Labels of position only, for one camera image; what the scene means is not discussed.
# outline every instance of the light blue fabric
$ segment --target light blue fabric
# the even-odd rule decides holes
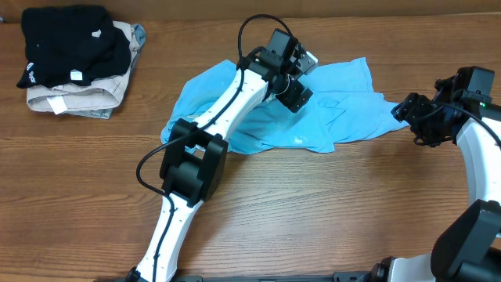
[[[205,112],[235,74],[235,64],[226,60],[188,81],[161,133],[162,143],[179,118],[191,121]],[[368,140],[407,126],[391,116],[396,103],[373,91],[365,58],[318,67],[300,80],[313,91],[302,109],[293,114],[276,99],[259,104],[231,135],[229,150],[255,154],[279,147],[330,153],[335,143]]]

